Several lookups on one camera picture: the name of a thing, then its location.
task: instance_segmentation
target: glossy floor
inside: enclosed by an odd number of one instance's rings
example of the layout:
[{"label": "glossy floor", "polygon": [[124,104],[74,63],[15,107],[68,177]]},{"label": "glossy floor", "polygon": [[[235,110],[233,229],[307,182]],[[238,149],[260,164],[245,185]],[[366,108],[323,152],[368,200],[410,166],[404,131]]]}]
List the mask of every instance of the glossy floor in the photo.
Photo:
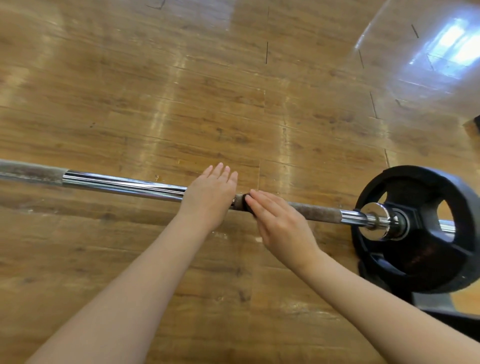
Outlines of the glossy floor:
[{"label": "glossy floor", "polygon": [[[0,158],[180,185],[223,161],[239,192],[343,208],[398,164],[479,191],[480,137],[464,126],[480,114],[479,49],[480,5],[457,0],[0,0]],[[5,363],[23,362],[178,208],[0,188]],[[356,271],[348,228],[312,228]],[[480,286],[454,301],[480,313]],[[383,362],[237,212],[197,255],[147,361]]]}]

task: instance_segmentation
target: metal bar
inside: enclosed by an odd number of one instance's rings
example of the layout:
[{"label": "metal bar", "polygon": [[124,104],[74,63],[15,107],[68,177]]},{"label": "metal bar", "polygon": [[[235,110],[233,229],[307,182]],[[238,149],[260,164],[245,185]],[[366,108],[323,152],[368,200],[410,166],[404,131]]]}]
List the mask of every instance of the metal bar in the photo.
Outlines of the metal bar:
[{"label": "metal bar", "polygon": [[[0,179],[23,182],[54,184],[57,186],[80,188],[111,194],[127,194],[164,201],[180,202],[187,187],[156,182],[133,180],[130,178],[107,176],[103,174],[79,172],[56,167],[42,166],[0,159]],[[232,201],[231,209],[245,211],[238,194]],[[358,211],[340,210],[337,208],[299,204],[289,202],[306,219],[331,222],[350,226],[375,226],[375,216]],[[440,227],[447,234],[455,234],[453,221],[440,220]]]}]

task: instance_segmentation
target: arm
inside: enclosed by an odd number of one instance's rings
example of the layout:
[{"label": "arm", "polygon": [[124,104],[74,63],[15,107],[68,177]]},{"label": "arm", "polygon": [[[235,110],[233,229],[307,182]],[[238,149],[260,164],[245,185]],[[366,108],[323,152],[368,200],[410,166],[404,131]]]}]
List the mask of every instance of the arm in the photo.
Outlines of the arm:
[{"label": "arm", "polygon": [[480,344],[341,266],[282,198],[251,191],[264,244],[390,363],[480,363]]},{"label": "arm", "polygon": [[210,166],[153,244],[72,317],[28,363],[142,363],[176,286],[235,195],[237,173]]}]

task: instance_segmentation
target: barbell bar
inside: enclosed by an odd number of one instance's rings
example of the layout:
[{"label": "barbell bar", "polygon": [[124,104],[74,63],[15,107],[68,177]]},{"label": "barbell bar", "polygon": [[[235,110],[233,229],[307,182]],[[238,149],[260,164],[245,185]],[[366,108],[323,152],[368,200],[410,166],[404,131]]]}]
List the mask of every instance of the barbell bar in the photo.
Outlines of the barbell bar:
[{"label": "barbell bar", "polygon": [[[127,194],[164,201],[181,202],[187,187],[140,181],[129,178],[80,172],[59,167],[44,166],[0,159],[0,178],[61,187],[100,191],[111,194]],[[307,220],[329,222],[360,227],[370,240],[399,239],[405,234],[406,217],[391,211],[379,203],[365,205],[360,211],[289,202]],[[230,209],[250,211],[245,195],[237,194]],[[447,235],[455,234],[453,221],[440,220],[440,228]]]}]

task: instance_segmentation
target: black weight plate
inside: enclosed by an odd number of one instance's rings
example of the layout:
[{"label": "black weight plate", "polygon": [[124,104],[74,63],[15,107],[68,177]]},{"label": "black weight plate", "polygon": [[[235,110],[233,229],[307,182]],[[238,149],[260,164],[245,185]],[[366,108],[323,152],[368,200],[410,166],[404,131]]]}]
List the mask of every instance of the black weight plate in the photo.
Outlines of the black weight plate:
[{"label": "black weight plate", "polygon": [[[452,292],[480,277],[480,198],[468,185],[439,170],[392,167],[365,187],[356,209],[385,192],[385,204],[408,211],[412,226],[404,239],[386,242],[370,241],[352,227],[355,250],[368,269],[388,285],[413,292]],[[443,200],[454,218],[453,239],[440,229],[437,207]]]}]

